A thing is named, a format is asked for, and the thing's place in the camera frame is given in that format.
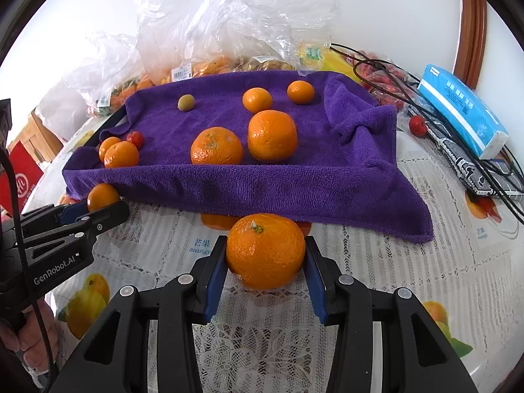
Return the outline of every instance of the blue gripper pad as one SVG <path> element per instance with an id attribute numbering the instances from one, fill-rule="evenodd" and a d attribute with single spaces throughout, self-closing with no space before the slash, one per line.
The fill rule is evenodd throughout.
<path id="1" fill-rule="evenodd" d="M 59 216 L 60 223 L 63 225 L 69 225 L 77 221 L 77 218 L 87 214 L 89 210 L 87 209 L 87 201 L 83 200 L 76 204 L 70 204 L 62 211 L 62 214 Z"/>
<path id="2" fill-rule="evenodd" d="M 309 296 L 311 297 L 313 310 L 315 311 L 315 315 L 319 317 L 320 323 L 324 324 L 328 317 L 328 312 L 326 310 L 326 289 L 322 282 L 322 278 L 320 277 L 319 269 L 308 248 L 306 248 L 304 274 L 306 275 L 306 282 L 308 283 Z"/>
<path id="3" fill-rule="evenodd" d="M 222 290 L 224 289 L 224 281 L 227 275 L 227 263 L 226 263 L 226 254 L 225 247 L 218 257 L 216 262 L 215 269 L 211 274 L 211 277 L 208 282 L 207 294 L 205 299 L 205 308 L 204 308 L 204 320 L 206 323 L 211 321 L 211 318 L 216 311 L 218 310 L 218 303 L 220 302 L 220 296 L 222 295 Z"/>

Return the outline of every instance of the silver screw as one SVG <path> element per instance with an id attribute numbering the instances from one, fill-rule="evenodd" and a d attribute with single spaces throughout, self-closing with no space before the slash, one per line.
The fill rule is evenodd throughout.
<path id="1" fill-rule="evenodd" d="M 135 289 L 131 285 L 126 285 L 125 287 L 120 288 L 120 295 L 122 297 L 129 297 Z"/>
<path id="2" fill-rule="evenodd" d="M 351 285 L 355 279 L 350 274 L 342 274 L 339 276 L 339 282 L 342 285 Z"/>
<path id="3" fill-rule="evenodd" d="M 187 285 L 188 283 L 191 283 L 193 282 L 193 277 L 186 273 L 186 274 L 181 274 L 179 277 L 178 277 L 178 283 L 182 284 L 182 285 Z"/>
<path id="4" fill-rule="evenodd" d="M 398 291 L 397 291 L 397 294 L 400 298 L 402 299 L 410 299 L 411 296 L 413 295 L 411 293 L 410 290 L 408 290 L 407 288 L 400 288 Z"/>

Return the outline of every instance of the human hand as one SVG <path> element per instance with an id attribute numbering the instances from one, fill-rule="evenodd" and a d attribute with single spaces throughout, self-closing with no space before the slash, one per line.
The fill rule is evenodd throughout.
<path id="1" fill-rule="evenodd" d="M 42 313 L 53 358 L 55 358 L 58 352 L 58 332 L 54 326 L 53 311 L 44 299 L 38 300 L 38 307 Z M 44 372 L 48 369 L 47 354 L 36 314 L 32 307 L 25 309 L 24 313 L 26 314 L 26 324 L 18 332 L 18 335 L 7 325 L 0 322 L 0 338 L 9 350 L 13 352 L 24 351 L 24 361 L 27 366 L 39 372 Z"/>

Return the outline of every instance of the printed green leaf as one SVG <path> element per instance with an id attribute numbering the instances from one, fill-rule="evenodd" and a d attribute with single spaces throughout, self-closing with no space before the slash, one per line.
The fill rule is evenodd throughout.
<path id="1" fill-rule="evenodd" d="M 456 338 L 452 338 L 450 340 L 450 343 L 459 357 L 464 357 L 469 352 L 471 352 L 471 350 L 473 350 L 473 347 L 471 347 L 469 344 L 463 343 L 462 341 L 457 340 Z"/>
<path id="2" fill-rule="evenodd" d="M 58 320 L 60 322 L 67 322 L 66 320 L 66 309 L 67 309 L 67 306 L 65 306 L 59 313 L 58 313 Z"/>

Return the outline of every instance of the white lace tablecloth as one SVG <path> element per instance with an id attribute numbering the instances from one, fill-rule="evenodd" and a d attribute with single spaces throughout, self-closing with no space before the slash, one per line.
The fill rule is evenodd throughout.
<path id="1" fill-rule="evenodd" d="M 96 128 L 88 123 L 82 131 Z M 310 234 L 324 256 L 368 287 L 389 292 L 408 287 L 420 301 L 441 302 L 453 337 L 474 348 L 462 358 L 464 365 L 480 393 L 492 392 L 524 350 L 522 226 L 502 204 L 497 205 L 501 221 L 474 217 L 464 187 L 442 159 L 409 134 L 397 132 L 397 139 L 399 169 L 430 209 L 434 240 L 412 244 L 366 229 L 322 224 L 313 224 Z M 53 162 L 27 209 L 54 203 L 64 192 L 59 178 L 67 149 Z M 129 205 L 129 221 L 99 236 L 94 264 L 46 297 L 57 312 L 91 273 L 106 278 L 111 295 L 128 284 L 139 290 L 160 287 L 188 272 L 225 234 L 204 226 L 199 214 Z M 62 365 L 78 340 L 66 323 L 59 325 Z M 375 325 L 372 391 L 379 392 L 382 345 L 380 325 Z M 323 393 L 336 333 L 336 327 L 325 328 L 315 317 L 302 272 L 284 288 L 262 292 L 248 290 L 229 273 L 218 313 L 205 327 L 194 326 L 203 390 Z M 157 391 L 155 323 L 150 329 L 149 389 Z"/>

